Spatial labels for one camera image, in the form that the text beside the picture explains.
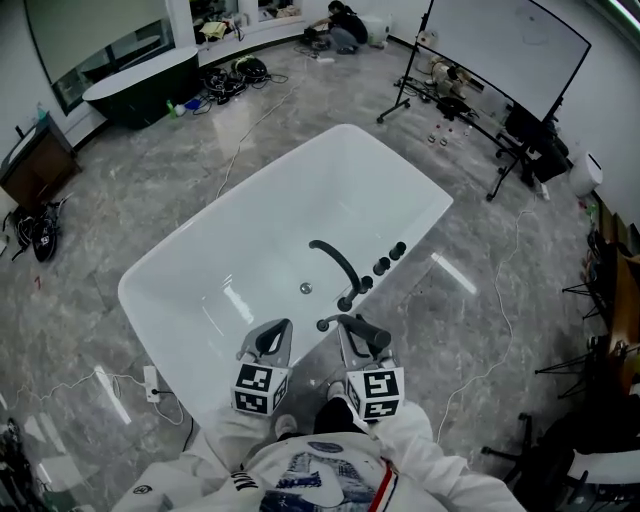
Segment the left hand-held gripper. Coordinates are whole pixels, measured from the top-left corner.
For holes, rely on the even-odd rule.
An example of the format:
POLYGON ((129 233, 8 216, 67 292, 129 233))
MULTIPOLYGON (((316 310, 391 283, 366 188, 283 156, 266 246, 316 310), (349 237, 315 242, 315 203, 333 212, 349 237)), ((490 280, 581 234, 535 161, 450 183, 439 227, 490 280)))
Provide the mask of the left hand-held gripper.
POLYGON ((236 411, 273 415, 289 388, 292 339, 293 323, 286 318, 267 321, 246 335, 231 385, 236 411))

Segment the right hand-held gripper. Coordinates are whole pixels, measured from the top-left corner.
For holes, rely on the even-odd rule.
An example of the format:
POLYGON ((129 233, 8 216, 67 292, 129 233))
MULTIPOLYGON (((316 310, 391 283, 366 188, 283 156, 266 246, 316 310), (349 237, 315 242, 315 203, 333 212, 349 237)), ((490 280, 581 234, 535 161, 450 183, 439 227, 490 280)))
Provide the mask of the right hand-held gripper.
POLYGON ((395 416, 405 399, 405 375, 388 347, 360 356, 350 330, 337 327, 342 360, 346 368, 346 396, 359 419, 366 423, 395 416))

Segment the black handheld shower head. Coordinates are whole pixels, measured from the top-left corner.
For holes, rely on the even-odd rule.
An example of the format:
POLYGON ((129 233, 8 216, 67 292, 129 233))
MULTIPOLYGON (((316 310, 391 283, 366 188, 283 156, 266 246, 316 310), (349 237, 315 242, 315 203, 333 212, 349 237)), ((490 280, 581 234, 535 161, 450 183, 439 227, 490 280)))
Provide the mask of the black handheld shower head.
POLYGON ((360 337, 376 349, 385 349, 391 343, 391 334, 388 331, 378 328, 359 317, 347 314, 333 315, 328 317, 326 322, 336 322, 342 325, 348 332, 360 337))

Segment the person's right forearm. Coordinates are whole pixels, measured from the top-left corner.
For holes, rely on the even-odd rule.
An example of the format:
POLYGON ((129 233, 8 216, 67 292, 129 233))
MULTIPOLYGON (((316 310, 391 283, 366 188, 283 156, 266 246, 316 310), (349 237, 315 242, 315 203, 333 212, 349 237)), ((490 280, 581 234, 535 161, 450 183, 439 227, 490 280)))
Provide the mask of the person's right forearm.
POLYGON ((467 469, 464 458, 446 455, 436 443, 430 420, 416 403, 404 402, 394 416, 376 423, 370 435, 400 473, 425 487, 449 489, 467 469))

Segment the person's left forearm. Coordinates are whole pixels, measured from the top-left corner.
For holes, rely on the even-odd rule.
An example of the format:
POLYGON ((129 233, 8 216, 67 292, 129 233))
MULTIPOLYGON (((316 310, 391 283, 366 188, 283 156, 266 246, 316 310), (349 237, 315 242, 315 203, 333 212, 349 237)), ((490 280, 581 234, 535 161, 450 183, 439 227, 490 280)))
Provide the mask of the person's left forearm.
POLYGON ((272 419, 224 407, 216 412, 214 424, 202 428, 189 453, 197 459, 195 474, 223 478, 240 471, 251 454, 270 436, 272 419))

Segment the dark green bathtub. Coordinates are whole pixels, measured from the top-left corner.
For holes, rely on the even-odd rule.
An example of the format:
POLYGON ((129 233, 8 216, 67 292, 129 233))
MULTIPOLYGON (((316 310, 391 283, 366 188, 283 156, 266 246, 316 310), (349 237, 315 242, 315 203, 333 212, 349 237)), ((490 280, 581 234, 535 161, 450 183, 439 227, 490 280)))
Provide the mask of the dark green bathtub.
POLYGON ((172 49, 87 89, 84 102, 115 125, 144 129, 201 90, 198 49, 172 49))

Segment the person's black trousers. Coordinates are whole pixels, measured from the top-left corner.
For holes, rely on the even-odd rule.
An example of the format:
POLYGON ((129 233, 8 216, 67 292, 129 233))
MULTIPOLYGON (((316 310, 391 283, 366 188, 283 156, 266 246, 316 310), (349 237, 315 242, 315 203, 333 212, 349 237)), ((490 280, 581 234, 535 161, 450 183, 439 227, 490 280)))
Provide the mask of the person's black trousers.
POLYGON ((349 404, 341 397, 334 397, 322 406, 315 417, 313 433, 315 435, 337 433, 367 435, 367 432, 355 423, 349 404))

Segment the white power strip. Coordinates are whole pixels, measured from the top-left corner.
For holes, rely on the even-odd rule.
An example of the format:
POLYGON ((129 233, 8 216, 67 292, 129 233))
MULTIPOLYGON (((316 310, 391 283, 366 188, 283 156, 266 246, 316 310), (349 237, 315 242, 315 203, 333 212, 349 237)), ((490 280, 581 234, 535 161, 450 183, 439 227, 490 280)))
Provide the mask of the white power strip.
POLYGON ((158 404, 160 402, 160 393, 156 367, 153 365, 145 365, 143 367, 143 377, 143 387, 147 402, 151 404, 158 404))

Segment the person's white printed jacket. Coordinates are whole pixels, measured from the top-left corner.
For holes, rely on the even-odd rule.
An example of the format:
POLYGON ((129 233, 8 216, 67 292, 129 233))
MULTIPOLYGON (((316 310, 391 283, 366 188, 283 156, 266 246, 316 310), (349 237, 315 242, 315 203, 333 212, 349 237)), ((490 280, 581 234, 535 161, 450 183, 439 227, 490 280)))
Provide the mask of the person's white printed jacket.
POLYGON ((525 512, 424 436, 294 437, 234 468, 206 439, 154 464, 112 512, 525 512))

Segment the black swivel chair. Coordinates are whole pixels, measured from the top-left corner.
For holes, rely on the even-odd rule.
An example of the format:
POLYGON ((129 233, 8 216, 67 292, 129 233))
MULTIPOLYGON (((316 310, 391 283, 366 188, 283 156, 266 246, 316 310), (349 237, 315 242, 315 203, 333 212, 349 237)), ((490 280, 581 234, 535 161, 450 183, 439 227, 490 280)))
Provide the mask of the black swivel chair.
POLYGON ((570 413, 537 439, 519 420, 519 453, 481 453, 513 464, 503 481, 526 512, 640 512, 640 413, 570 413))

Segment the black backpack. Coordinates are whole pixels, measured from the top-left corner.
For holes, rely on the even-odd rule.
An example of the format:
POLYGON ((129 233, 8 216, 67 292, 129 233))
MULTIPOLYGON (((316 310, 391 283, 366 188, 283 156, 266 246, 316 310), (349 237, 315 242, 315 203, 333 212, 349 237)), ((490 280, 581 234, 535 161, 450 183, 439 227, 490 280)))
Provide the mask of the black backpack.
POLYGON ((19 245, 19 250, 11 258, 12 261, 25 253, 29 247, 33 248, 38 262, 47 262, 53 258, 60 233, 59 216, 65 202, 66 198, 58 202, 47 202, 35 214, 29 214, 24 208, 17 207, 6 215, 2 231, 5 231, 7 223, 10 223, 19 245))

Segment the black office chair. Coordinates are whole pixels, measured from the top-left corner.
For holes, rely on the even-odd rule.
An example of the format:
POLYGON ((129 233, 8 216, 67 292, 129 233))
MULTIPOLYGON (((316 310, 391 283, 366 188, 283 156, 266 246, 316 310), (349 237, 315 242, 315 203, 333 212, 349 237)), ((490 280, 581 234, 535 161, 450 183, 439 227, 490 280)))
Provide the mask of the black office chair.
POLYGON ((521 181, 530 188, 535 179, 546 183, 570 169, 569 150, 558 136, 557 121, 554 115, 539 121, 517 103, 506 118, 506 132, 526 146, 526 153, 538 154, 536 159, 523 164, 521 181))

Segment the brown wooden vanity cabinet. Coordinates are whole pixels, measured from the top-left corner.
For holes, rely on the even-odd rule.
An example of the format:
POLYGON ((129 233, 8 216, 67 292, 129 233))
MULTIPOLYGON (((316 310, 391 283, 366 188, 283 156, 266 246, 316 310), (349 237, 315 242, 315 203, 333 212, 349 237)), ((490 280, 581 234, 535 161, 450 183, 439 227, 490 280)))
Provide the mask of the brown wooden vanity cabinet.
POLYGON ((77 153, 49 113, 0 164, 0 188, 19 207, 35 213, 82 171, 77 153))

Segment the white ceramic fixture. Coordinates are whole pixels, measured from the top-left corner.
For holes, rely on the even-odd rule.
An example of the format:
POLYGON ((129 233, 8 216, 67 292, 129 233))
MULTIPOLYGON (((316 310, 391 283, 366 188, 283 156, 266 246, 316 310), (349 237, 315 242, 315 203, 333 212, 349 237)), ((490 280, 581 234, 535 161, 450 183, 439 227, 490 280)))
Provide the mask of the white ceramic fixture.
POLYGON ((393 16, 363 15, 361 17, 367 33, 367 44, 373 48, 384 48, 393 25, 393 16))

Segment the whiteboard on rolling stand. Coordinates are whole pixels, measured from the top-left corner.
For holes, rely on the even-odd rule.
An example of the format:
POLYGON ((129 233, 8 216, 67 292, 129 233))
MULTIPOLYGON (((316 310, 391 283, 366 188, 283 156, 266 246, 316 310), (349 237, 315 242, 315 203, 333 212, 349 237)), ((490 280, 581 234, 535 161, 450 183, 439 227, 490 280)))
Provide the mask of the whiteboard on rolling stand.
POLYGON ((505 123, 491 134, 475 122, 475 109, 453 97, 453 87, 476 78, 539 121, 561 107, 591 43, 536 0, 430 0, 411 46, 410 63, 394 85, 435 102, 449 120, 465 125, 492 141, 497 155, 508 154, 520 166, 538 157, 509 135, 505 123), (435 62, 428 83, 411 75, 416 56, 426 51, 435 62))

